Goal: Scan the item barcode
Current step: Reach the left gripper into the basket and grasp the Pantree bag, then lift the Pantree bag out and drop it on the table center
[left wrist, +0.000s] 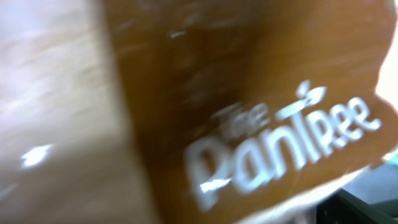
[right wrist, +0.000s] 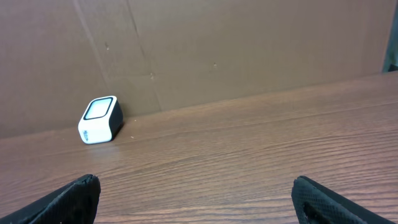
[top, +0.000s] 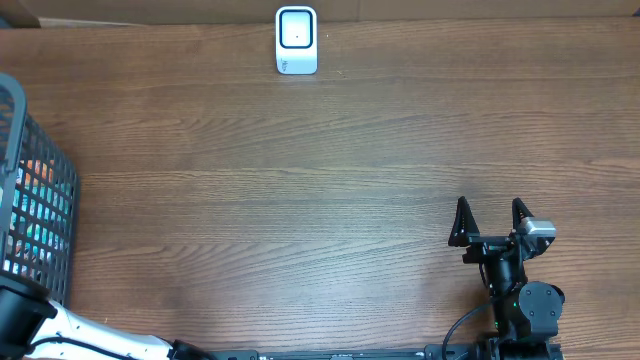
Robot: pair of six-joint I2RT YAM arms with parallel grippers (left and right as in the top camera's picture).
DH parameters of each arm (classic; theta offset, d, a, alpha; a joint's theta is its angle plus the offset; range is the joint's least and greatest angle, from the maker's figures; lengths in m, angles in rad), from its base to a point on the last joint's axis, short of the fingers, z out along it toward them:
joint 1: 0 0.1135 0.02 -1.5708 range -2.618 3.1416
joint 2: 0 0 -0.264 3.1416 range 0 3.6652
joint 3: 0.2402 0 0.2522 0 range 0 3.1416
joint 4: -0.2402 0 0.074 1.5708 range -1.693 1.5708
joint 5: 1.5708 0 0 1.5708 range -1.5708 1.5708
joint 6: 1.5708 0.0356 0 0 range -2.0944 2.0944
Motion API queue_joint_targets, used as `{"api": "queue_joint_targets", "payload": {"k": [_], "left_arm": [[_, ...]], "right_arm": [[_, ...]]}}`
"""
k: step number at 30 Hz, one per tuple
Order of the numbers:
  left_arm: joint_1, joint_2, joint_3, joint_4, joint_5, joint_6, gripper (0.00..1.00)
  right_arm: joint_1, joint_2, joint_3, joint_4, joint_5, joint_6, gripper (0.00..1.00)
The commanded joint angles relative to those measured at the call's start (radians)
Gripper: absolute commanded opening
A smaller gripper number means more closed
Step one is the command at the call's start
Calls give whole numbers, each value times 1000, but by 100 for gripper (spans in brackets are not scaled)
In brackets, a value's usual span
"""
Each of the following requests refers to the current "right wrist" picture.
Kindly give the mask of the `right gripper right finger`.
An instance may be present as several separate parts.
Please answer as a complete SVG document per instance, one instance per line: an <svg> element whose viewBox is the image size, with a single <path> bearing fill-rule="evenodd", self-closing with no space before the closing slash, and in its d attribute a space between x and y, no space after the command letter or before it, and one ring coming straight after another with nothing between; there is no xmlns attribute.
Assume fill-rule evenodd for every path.
<svg viewBox="0 0 398 224"><path fill-rule="evenodd" d="M394 224L306 176L294 180L291 197L300 224Z"/></svg>

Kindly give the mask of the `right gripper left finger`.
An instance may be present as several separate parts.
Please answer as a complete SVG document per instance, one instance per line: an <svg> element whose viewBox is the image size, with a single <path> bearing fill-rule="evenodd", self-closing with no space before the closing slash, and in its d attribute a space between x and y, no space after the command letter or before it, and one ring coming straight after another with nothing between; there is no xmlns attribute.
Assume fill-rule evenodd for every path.
<svg viewBox="0 0 398 224"><path fill-rule="evenodd" d="M101 193L97 176L86 174L1 218L3 224L93 224Z"/></svg>

